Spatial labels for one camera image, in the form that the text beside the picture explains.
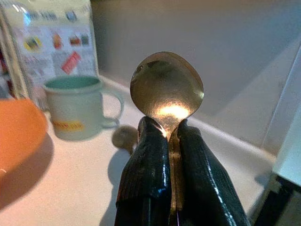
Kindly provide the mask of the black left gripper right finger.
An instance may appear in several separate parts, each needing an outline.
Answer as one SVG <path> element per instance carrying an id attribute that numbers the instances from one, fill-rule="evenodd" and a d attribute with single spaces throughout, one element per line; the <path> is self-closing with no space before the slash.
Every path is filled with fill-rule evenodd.
<path id="1" fill-rule="evenodd" d="M 182 226 L 248 226 L 246 216 L 226 169 L 187 120 L 178 126 L 183 177 Z"/>

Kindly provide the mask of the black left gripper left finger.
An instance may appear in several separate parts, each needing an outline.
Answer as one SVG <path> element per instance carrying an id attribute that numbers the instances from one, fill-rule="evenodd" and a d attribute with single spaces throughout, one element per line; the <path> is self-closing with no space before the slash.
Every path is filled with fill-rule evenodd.
<path id="1" fill-rule="evenodd" d="M 167 226 L 171 207 L 168 141 L 162 127 L 144 116 L 138 144 L 120 178 L 116 226 Z"/>

